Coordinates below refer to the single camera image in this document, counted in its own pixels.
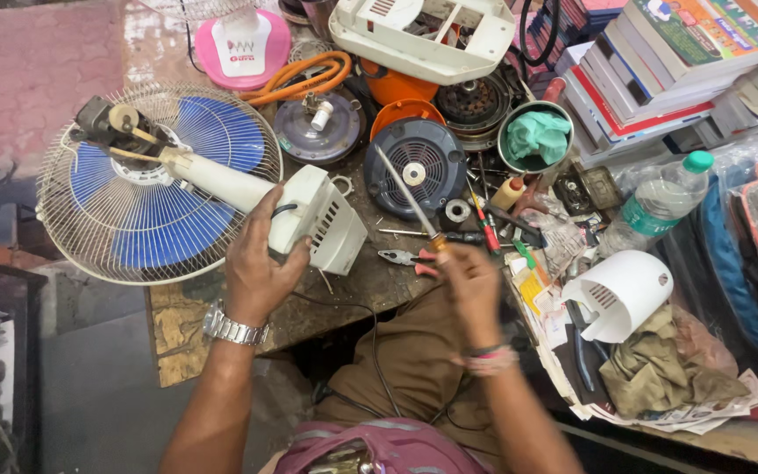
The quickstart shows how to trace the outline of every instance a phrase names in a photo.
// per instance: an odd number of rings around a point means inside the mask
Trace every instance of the dark gray fan motor cover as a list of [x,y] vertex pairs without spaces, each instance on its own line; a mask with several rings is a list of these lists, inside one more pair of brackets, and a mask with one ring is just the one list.
[[465,186],[467,165],[461,141],[444,125],[410,117],[384,127],[367,148],[365,185],[381,208],[401,219],[417,220],[405,195],[397,188],[375,147],[379,146],[408,185],[423,212],[457,198]]

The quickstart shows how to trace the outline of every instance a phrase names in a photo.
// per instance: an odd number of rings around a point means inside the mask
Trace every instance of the silver metal watch strap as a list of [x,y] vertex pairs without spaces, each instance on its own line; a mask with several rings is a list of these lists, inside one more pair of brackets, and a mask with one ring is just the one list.
[[263,327],[250,327],[226,317],[222,302],[216,302],[216,320],[212,325],[210,336],[221,338],[238,344],[256,346],[265,342],[268,336],[268,325]]

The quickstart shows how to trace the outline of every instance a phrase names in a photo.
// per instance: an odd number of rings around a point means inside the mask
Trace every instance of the brown trousers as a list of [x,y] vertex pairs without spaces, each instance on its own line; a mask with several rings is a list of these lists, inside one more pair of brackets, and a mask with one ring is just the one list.
[[[430,422],[458,391],[463,368],[451,360],[466,347],[444,288],[436,286],[416,297],[376,330],[376,356],[399,411],[404,417]],[[395,417],[373,364],[372,338],[371,331],[358,341],[353,363],[339,369],[329,386],[382,415]],[[448,412],[435,427],[497,472],[506,472],[478,383],[460,394]],[[374,418],[337,396],[328,396],[315,410],[316,420],[345,427]]]

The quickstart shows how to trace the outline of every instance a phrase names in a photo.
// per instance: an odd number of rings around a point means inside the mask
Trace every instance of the orange gas hose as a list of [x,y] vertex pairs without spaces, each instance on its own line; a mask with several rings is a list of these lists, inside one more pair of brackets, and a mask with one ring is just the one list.
[[[350,55],[347,53],[337,50],[327,51],[311,59],[303,59],[286,64],[274,74],[262,89],[252,92],[240,92],[236,93],[236,95],[239,99],[247,101],[253,107],[273,101],[299,101],[306,97],[306,93],[308,92],[321,94],[342,83],[347,75],[350,74],[352,65]],[[329,70],[314,78],[276,90],[276,88],[281,87],[299,73],[312,66],[324,66],[329,68]]]

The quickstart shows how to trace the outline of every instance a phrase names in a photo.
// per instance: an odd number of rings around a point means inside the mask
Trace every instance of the plastic water bottle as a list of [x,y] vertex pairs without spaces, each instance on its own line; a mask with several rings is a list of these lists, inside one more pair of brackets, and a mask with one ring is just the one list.
[[602,235],[599,256],[646,251],[657,242],[707,194],[706,171],[713,160],[707,152],[692,152],[683,161],[660,168],[659,177],[641,183]]

